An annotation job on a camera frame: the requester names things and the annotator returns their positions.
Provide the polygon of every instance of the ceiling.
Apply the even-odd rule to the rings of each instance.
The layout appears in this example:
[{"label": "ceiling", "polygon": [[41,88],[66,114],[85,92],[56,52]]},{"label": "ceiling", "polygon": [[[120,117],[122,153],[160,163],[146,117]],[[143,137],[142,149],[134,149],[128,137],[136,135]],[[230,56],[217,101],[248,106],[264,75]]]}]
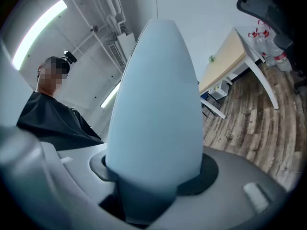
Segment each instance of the ceiling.
[{"label": "ceiling", "polygon": [[[16,6],[2,28],[1,35],[10,53],[14,56],[20,42],[33,23],[53,4],[59,0],[22,0]],[[110,55],[108,42],[112,38],[106,16],[110,9],[106,0],[75,0],[82,14],[90,25],[97,25],[96,33]],[[110,94],[120,81],[123,68],[118,68],[110,60],[100,43],[91,36],[90,28],[76,9],[72,0],[64,0],[67,8],[55,17],[44,28],[32,44],[20,69],[21,75],[28,84],[36,89],[36,73],[38,67],[50,56],[63,56],[70,51],[77,58],[62,88],[56,93],[56,99],[63,104],[74,107],[88,121],[89,125],[99,133],[105,122],[108,122],[113,108],[110,103],[105,109],[100,107],[103,100]],[[122,14],[116,16],[119,22]]]}]

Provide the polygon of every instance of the person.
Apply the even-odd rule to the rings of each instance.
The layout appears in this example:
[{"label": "person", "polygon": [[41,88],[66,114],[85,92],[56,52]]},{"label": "person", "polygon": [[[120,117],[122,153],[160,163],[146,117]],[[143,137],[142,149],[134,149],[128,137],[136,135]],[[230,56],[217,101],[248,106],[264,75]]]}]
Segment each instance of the person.
[{"label": "person", "polygon": [[78,111],[54,98],[70,71],[69,63],[49,57],[37,71],[37,87],[26,103],[17,126],[33,133],[55,149],[70,150],[104,143]]}]

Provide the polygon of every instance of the fluorescent light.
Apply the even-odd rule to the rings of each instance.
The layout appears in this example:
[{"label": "fluorescent light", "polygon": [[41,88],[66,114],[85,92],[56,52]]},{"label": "fluorescent light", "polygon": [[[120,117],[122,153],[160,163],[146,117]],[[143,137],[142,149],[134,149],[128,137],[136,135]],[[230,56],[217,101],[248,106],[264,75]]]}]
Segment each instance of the fluorescent light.
[{"label": "fluorescent light", "polygon": [[116,94],[116,92],[118,91],[120,86],[120,82],[118,83],[118,85],[116,85],[116,87],[112,90],[112,92],[109,94],[109,96],[105,99],[105,101],[101,104],[102,108],[105,108],[106,105],[108,104],[108,102],[112,99],[112,97]]},{"label": "fluorescent light", "polygon": [[67,6],[63,0],[58,1],[50,9],[48,9],[30,28],[30,30],[20,43],[12,61],[12,64],[17,70],[20,69],[24,57],[26,56],[28,50],[30,49],[32,43],[35,41],[37,36],[49,24],[49,22],[52,21],[54,17],[56,17],[66,8]]}]

